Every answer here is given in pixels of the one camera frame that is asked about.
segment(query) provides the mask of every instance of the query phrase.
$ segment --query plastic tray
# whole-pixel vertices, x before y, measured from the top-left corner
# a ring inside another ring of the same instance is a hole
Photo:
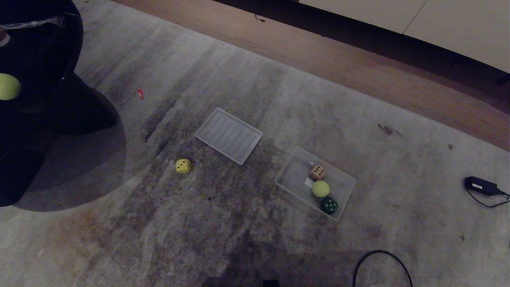
[[[237,164],[244,164],[262,138],[262,132],[216,108],[195,137]]]
[[[310,176],[310,170],[316,165],[321,165],[326,169],[326,175],[322,180],[329,184],[329,196],[338,202],[338,210],[331,215],[319,209],[322,198],[314,196],[312,189],[305,184]],[[275,182],[276,185],[297,197],[302,202],[337,221],[344,212],[347,201],[356,184],[356,179],[304,149],[295,147],[289,155],[284,167],[278,173]]]

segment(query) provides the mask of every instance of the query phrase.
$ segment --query black chair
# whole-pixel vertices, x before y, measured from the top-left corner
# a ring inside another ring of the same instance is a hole
[[[116,124],[116,117],[106,108],[105,100],[74,73],[83,43],[83,23],[72,1],[6,2],[3,1],[0,10],[0,23],[3,25],[58,15],[65,18],[65,25],[58,27],[47,23],[8,31],[13,39],[33,51],[33,64],[40,72],[40,79],[38,77],[37,81],[23,86],[20,101],[30,104],[31,99],[37,98],[31,93],[39,93],[43,106],[36,112],[27,113],[18,109],[15,101],[0,101],[0,206],[17,202],[42,166],[44,154],[25,147],[27,140],[41,126],[80,135]],[[0,59],[0,73],[10,72],[6,66],[2,66]]]

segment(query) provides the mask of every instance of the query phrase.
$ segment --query yellow ball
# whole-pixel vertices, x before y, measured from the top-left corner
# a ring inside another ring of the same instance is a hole
[[[329,184],[323,180],[317,180],[312,185],[312,192],[316,197],[326,197],[329,194]]]
[[[0,100],[15,99],[21,93],[21,83],[9,74],[0,74]]]
[[[180,174],[185,174],[191,171],[191,162],[189,159],[182,158],[175,162],[175,170]]]

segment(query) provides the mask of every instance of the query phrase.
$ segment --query wooden floor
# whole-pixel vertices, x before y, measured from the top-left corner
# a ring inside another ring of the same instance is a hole
[[[115,1],[510,149],[508,114],[420,68],[212,0]]]

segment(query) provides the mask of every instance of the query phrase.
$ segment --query yellow die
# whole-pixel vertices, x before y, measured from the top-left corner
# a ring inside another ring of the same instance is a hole
[[[182,158],[175,162],[175,170],[178,173],[185,174],[191,171],[191,162],[189,159]]]

